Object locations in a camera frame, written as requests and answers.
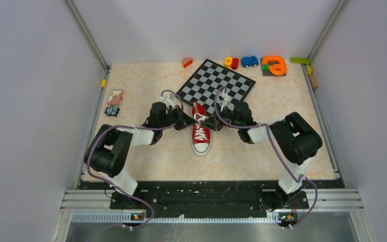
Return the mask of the red canvas sneaker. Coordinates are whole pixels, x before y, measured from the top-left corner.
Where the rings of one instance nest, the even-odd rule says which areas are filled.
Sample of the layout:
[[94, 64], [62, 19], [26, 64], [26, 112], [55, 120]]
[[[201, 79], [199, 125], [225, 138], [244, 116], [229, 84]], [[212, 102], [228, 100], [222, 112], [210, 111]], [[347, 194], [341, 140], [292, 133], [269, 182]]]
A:
[[198, 156], [205, 156], [211, 147], [211, 132], [209, 128], [202, 125], [207, 119], [204, 107], [198, 102], [193, 103], [192, 117], [196, 123], [192, 127], [191, 146]]

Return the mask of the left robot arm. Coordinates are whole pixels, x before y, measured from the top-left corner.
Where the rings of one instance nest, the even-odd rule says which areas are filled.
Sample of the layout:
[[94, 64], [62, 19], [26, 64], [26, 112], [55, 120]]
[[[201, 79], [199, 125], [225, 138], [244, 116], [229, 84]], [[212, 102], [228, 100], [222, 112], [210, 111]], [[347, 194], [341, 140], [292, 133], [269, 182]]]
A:
[[84, 163], [87, 172], [98, 172], [99, 178], [123, 194], [122, 202], [127, 207], [136, 208], [142, 200], [136, 191], [138, 182], [125, 168], [130, 147], [154, 145], [162, 138], [165, 129], [180, 131], [197, 123], [182, 107], [155, 102], [146, 121], [139, 127], [104, 124], [86, 150]]

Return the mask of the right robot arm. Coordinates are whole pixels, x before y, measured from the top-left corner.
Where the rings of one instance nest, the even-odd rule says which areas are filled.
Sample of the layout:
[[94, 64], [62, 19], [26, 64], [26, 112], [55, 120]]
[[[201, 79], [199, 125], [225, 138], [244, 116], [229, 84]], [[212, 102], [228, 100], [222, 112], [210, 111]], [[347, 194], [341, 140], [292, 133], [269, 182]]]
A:
[[323, 145], [320, 135], [299, 113], [292, 112], [271, 125], [259, 124], [253, 120], [246, 102], [236, 103], [233, 109], [218, 106], [212, 116], [200, 117], [200, 124], [215, 131], [224, 126], [237, 129], [247, 144], [270, 142], [284, 167], [275, 194], [276, 203], [282, 208], [295, 202], [306, 169]]

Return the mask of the black grey checkerboard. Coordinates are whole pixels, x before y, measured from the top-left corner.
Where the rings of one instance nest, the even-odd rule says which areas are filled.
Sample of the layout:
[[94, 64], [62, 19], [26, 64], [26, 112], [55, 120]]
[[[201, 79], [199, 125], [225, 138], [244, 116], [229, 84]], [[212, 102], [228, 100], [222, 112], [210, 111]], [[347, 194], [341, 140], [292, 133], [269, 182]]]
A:
[[199, 103], [206, 114], [211, 115], [215, 112], [214, 99], [221, 86], [226, 87], [225, 93], [230, 97], [227, 107], [233, 110], [255, 84], [256, 81], [207, 59], [177, 91], [177, 95], [187, 104]]

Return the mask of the orange half-round toy block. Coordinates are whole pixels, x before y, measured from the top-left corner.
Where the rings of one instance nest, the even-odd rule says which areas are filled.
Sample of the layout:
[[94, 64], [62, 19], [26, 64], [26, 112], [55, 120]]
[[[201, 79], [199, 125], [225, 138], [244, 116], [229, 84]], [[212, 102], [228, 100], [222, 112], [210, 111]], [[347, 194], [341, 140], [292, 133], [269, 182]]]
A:
[[191, 57], [184, 57], [181, 63], [182, 67], [185, 69], [193, 63], [193, 59]]

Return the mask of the yellow toy cylinder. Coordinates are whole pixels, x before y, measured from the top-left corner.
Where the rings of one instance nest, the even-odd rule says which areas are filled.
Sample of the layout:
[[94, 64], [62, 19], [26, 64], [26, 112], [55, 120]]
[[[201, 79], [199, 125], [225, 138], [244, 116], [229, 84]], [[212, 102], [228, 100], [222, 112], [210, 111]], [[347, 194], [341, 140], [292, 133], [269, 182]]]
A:
[[230, 69], [231, 66], [232, 66], [232, 62], [233, 62], [233, 58], [230, 57], [230, 56], [227, 56], [227, 57], [224, 59], [224, 67]]

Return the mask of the red toy cylinder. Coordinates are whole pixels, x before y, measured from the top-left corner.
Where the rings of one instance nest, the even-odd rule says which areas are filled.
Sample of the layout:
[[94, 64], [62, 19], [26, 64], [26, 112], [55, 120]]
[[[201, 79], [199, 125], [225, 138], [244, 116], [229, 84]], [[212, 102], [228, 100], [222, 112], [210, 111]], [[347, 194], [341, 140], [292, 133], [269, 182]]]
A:
[[231, 63], [231, 69], [237, 70], [239, 67], [239, 59], [238, 58], [233, 58], [232, 63]]

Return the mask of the blue toy car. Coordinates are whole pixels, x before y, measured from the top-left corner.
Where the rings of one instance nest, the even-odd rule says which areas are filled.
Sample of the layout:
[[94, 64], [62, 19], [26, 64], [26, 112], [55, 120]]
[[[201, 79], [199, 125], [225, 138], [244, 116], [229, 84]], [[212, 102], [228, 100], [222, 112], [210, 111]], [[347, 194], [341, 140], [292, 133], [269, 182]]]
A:
[[244, 68], [256, 67], [259, 61], [256, 56], [246, 56], [241, 59], [241, 64]]

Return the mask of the pink tangram card box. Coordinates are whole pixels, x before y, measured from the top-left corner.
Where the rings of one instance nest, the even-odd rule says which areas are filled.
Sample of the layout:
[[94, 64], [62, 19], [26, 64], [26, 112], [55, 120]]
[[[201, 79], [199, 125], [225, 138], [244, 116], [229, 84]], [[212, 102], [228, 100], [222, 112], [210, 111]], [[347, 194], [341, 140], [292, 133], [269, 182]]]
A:
[[107, 104], [113, 105], [113, 106], [120, 106], [123, 100], [123, 95], [124, 95], [123, 90], [116, 90], [116, 89], [111, 90]]

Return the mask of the small blue toy robot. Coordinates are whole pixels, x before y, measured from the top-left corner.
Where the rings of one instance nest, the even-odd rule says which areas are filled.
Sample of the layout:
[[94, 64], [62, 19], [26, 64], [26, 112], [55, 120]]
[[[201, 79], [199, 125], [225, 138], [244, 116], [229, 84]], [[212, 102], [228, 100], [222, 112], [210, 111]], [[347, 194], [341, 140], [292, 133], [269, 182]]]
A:
[[117, 106], [108, 106], [105, 108], [104, 110], [104, 114], [106, 116], [113, 116], [113, 117], [117, 117], [118, 114], [119, 114], [119, 111], [120, 111], [120, 108], [117, 107]]

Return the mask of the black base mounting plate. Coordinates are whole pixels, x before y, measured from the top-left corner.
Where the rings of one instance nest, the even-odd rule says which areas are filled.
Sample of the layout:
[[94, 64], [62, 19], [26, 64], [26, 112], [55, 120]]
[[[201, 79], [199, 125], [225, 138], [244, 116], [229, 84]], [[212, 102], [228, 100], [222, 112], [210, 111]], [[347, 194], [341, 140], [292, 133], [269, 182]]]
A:
[[259, 218], [276, 209], [307, 209], [313, 200], [299, 194], [287, 204], [276, 181], [141, 181], [131, 198], [104, 182], [83, 181], [81, 190], [102, 190], [111, 209], [144, 209], [155, 218]]

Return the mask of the orange curved track toy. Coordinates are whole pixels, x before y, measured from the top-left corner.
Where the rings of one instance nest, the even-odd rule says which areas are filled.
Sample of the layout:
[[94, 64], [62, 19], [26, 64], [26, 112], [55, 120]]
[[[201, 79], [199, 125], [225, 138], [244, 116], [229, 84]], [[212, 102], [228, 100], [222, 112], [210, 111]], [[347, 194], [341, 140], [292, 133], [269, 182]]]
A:
[[286, 76], [287, 66], [285, 60], [280, 56], [265, 56], [261, 59], [261, 70], [263, 76]]

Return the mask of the green flat block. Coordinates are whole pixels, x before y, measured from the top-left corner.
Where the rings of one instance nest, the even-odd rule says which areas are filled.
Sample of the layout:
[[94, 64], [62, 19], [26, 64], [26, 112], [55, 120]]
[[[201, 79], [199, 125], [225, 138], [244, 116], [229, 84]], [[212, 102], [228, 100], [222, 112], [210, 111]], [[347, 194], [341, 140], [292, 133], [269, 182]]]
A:
[[291, 63], [295, 64], [303, 64], [303, 65], [308, 65], [309, 64], [309, 59], [308, 58], [303, 58], [303, 57], [291, 57], [290, 58]]

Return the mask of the wooden block on rail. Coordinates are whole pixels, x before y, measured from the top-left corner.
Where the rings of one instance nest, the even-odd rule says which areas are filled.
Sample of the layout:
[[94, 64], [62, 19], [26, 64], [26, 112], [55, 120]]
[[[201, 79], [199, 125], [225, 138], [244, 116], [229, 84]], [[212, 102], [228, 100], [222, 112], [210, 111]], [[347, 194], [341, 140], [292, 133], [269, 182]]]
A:
[[311, 87], [313, 88], [313, 90], [316, 90], [319, 87], [319, 83], [316, 77], [313, 74], [309, 74], [308, 77], [311, 83]]

